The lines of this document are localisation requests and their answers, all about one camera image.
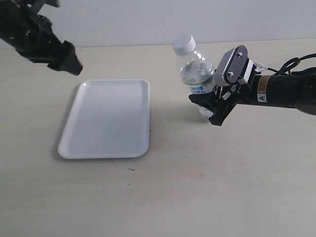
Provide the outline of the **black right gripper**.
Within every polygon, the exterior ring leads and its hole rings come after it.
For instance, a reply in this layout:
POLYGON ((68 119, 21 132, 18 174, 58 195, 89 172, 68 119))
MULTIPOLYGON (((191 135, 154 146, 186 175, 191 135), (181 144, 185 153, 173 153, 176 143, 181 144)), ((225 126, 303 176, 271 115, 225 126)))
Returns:
POLYGON ((251 98, 251 83, 215 86, 213 92, 189 95, 203 116, 211 116, 208 120, 215 126, 221 126, 236 105, 250 105, 251 98))

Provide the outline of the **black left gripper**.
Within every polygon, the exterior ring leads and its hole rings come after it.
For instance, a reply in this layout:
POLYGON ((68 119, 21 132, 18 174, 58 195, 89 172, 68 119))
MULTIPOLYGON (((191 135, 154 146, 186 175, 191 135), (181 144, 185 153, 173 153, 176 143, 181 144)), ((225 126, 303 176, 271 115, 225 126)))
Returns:
POLYGON ((35 63, 48 63, 58 72, 78 76, 83 65, 75 47, 63 43, 53 33, 51 21, 39 14, 44 5, 60 7, 59 0, 2 0, 0 2, 0 39, 21 56, 35 63))

